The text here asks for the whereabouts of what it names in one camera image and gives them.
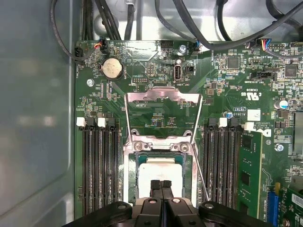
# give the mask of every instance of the screw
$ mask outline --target screw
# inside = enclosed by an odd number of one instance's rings
[[[156,200],[149,200],[149,203],[155,204],[155,203],[157,203],[157,201]]]
[[[280,143],[277,143],[275,145],[275,150],[276,151],[283,151],[284,150],[284,146],[282,144],[280,144]]]
[[[134,144],[134,150],[136,150],[136,151],[142,150],[142,143],[136,142]]]
[[[204,206],[205,206],[206,208],[208,208],[208,209],[214,208],[214,206],[213,206],[212,204],[210,204],[210,203],[206,203]]]
[[[94,86],[94,81],[92,80],[92,79],[88,79],[87,81],[86,81],[86,84],[87,84],[87,86],[89,86],[89,87],[92,87],[92,86]]]
[[[173,199],[172,201],[173,201],[174,203],[180,203],[180,202],[181,202],[180,199]]]
[[[185,45],[179,46],[179,52],[180,53],[186,53],[186,51],[187,51],[187,47]]]
[[[180,150],[181,150],[182,152],[187,152],[187,151],[188,151],[188,145],[185,144],[185,143],[181,144]]]

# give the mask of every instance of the ram slot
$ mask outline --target ram slot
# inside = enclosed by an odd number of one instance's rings
[[[223,175],[223,156],[224,156],[224,149],[225,149],[225,128],[219,128],[218,131],[216,131],[216,150],[215,154],[217,156],[217,160],[215,162],[215,168],[216,168],[216,198],[214,201],[222,204],[223,199],[223,178],[225,176]]]
[[[208,127],[208,151],[207,151],[207,157],[208,157],[208,168],[207,168],[207,174],[208,174],[208,182],[207,182],[207,189],[209,198],[213,199],[213,196],[215,195],[213,185],[214,185],[214,148],[215,148],[215,132],[214,128],[212,126]]]
[[[107,130],[102,131],[102,207],[108,205],[108,147],[109,133]]]
[[[89,213],[89,131],[82,131],[82,160],[83,160],[83,215]]]
[[[202,159],[202,171],[203,171],[203,177],[204,177],[204,182],[206,185],[206,188],[208,188],[208,162],[209,162],[209,154],[208,154],[208,130],[207,126],[204,125],[204,130],[203,130],[203,159]],[[202,201],[205,201],[205,196],[204,193],[202,192]]]
[[[227,171],[227,157],[229,156],[229,147],[228,147],[228,136],[229,132],[227,129],[224,129],[224,137],[223,137],[223,153],[222,153],[222,205],[226,206],[226,200],[227,200],[227,191],[228,191],[228,184],[227,184],[227,176],[228,176],[228,171]]]
[[[95,149],[94,149],[94,211],[99,209],[99,184],[100,184],[100,147],[99,130],[95,131]]]
[[[238,155],[241,145],[241,131],[238,128],[231,127],[228,132],[228,153],[227,160],[227,197],[226,206],[230,208],[237,207],[237,185],[238,185]]]
[[[118,133],[117,128],[114,127],[111,130],[112,133],[112,202],[115,202],[118,200],[118,161],[119,161],[119,150],[118,150]]]

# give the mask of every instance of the wire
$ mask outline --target wire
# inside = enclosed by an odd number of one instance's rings
[[[56,38],[58,44],[61,46],[61,48],[64,51],[64,53],[66,53],[69,57],[71,57],[73,60],[76,60],[76,61],[84,61],[85,59],[89,58],[93,54],[93,52],[95,51],[95,49],[93,48],[93,49],[89,50],[86,53],[86,55],[83,56],[83,57],[76,57],[75,55],[71,54],[66,49],[66,47],[65,47],[62,39],[60,38],[60,34],[59,34],[59,31],[58,31],[58,28],[57,28],[57,25],[56,25],[56,20],[55,20],[55,6],[56,6],[57,1],[58,0],[52,0],[50,12],[49,12],[50,20],[51,20],[51,26],[52,26],[55,38]]]
[[[217,0],[217,6],[218,6],[217,20],[218,20],[218,27],[219,27],[219,30],[220,30],[223,38],[226,41],[231,41],[232,39],[227,34],[225,27],[224,27],[224,23],[223,23],[223,7],[224,7],[225,3],[227,3],[227,1],[228,0]]]
[[[281,24],[283,24],[286,20],[291,18],[294,14],[296,14],[298,11],[300,11],[303,8],[303,1],[299,3],[297,6],[295,6],[291,11],[286,13],[282,18],[277,20],[275,23],[267,26],[266,28],[258,31],[255,34],[252,34],[248,37],[245,37],[243,39],[234,41],[234,42],[227,42],[224,44],[211,44],[209,43],[205,37],[201,34],[200,30],[198,27],[195,25],[192,17],[190,16],[186,6],[184,5],[183,0],[173,0],[177,11],[182,18],[183,22],[185,25],[188,27],[190,32],[201,42],[203,46],[205,46],[209,50],[214,50],[214,51],[220,51],[220,50],[226,50],[226,49],[231,49],[234,47],[237,47],[239,45],[248,43],[249,41],[261,38],[262,36],[268,34],[269,32],[273,31],[277,27],[279,27]]]
[[[108,22],[108,19],[107,19],[106,15],[105,15],[104,9],[103,9],[100,1],[99,0],[95,0],[95,3],[96,3],[97,8],[99,10],[100,16],[102,18],[102,22],[104,24],[104,27],[106,29],[106,32],[107,32],[107,35],[108,35],[109,39],[110,40],[115,40],[113,31],[112,31],[112,27],[110,26],[110,24]]]
[[[280,55],[280,54],[278,54],[276,52],[272,52],[272,51],[270,51],[268,49],[270,42],[271,42],[271,39],[261,39],[263,51],[265,51],[266,53],[268,53],[271,56],[274,56],[274,57],[277,57],[277,58],[281,58],[281,59],[293,59],[293,58],[301,58],[301,57],[303,57],[303,53],[298,54],[298,55]]]
[[[160,12],[160,0],[155,0],[155,8],[156,8],[156,14],[157,14],[157,17],[159,19],[159,21],[171,32],[181,36],[183,39],[185,40],[189,40],[193,43],[196,42],[196,40],[194,38],[191,38],[189,37],[188,35],[178,31],[177,29],[174,28],[173,25],[171,25],[161,14]]]
[[[273,0],[266,0],[266,7],[273,18],[279,20],[284,16],[284,13],[278,10],[278,8],[274,5]],[[303,27],[298,21],[289,18],[287,21],[285,21],[285,23],[294,27],[299,34],[299,40],[303,40]]]
[[[92,15],[92,1],[88,0],[87,3],[87,40],[93,40],[93,15]]]
[[[100,0],[100,4],[104,9],[105,15],[106,15],[111,27],[113,28],[113,32],[116,37],[116,40],[121,40],[121,36],[119,34],[117,25],[115,23],[114,16],[113,16],[112,12],[110,11],[110,8],[108,7],[108,5],[106,3],[106,0]]]
[[[134,23],[134,5],[128,5],[127,9],[127,25],[124,34],[124,40],[130,40]]]

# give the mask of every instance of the capacitor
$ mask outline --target capacitor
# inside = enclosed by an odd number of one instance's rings
[[[123,74],[123,65],[116,58],[106,59],[100,69],[108,80],[119,79]]]
[[[227,119],[231,119],[231,118],[233,118],[233,114],[232,114],[232,112],[225,111],[223,113],[223,117],[226,117]]]
[[[287,109],[288,102],[286,100],[278,100],[275,102],[274,107],[276,109]]]

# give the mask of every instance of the black ram slot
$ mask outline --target black ram slot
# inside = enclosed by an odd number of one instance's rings
[[[102,131],[102,207],[108,205],[108,131]]]
[[[220,204],[222,204],[222,198],[223,198],[223,178],[225,177],[223,175],[223,170],[225,166],[223,166],[223,156],[224,156],[224,148],[225,148],[225,128],[219,128],[217,132],[217,178],[216,178],[216,201]]]
[[[99,209],[99,181],[100,181],[100,156],[99,156],[99,130],[95,131],[94,150],[94,211]]]
[[[209,156],[208,156],[208,130],[207,126],[204,125],[204,132],[203,132],[203,160],[202,160],[202,171],[203,171],[203,177],[204,182],[206,184],[206,188],[208,188],[208,162],[209,162]],[[202,193],[202,199],[205,201],[204,193]]]
[[[224,132],[224,147],[223,147],[223,155],[222,155],[222,204],[224,206],[227,205],[227,190],[228,190],[228,184],[227,184],[227,176],[228,176],[228,171],[227,171],[227,157],[229,156],[229,147],[228,147],[228,136],[229,132],[225,129]]]
[[[112,128],[112,202],[118,199],[118,159],[118,133],[115,127]]]
[[[212,199],[214,195],[213,191],[213,184],[214,184],[214,141],[215,141],[215,132],[214,128],[210,126],[208,128],[208,168],[207,168],[207,173],[208,173],[208,182],[207,182],[207,190],[209,194],[209,198]]]
[[[233,154],[233,170],[232,170],[232,178],[233,178],[233,187],[232,187],[232,208],[237,208],[237,194],[238,194],[238,159],[239,159],[239,152],[241,146],[241,133],[242,128],[239,126],[235,128],[235,139],[234,139],[234,148],[232,150]]]
[[[83,161],[83,215],[89,211],[89,131],[82,131],[82,161]]]

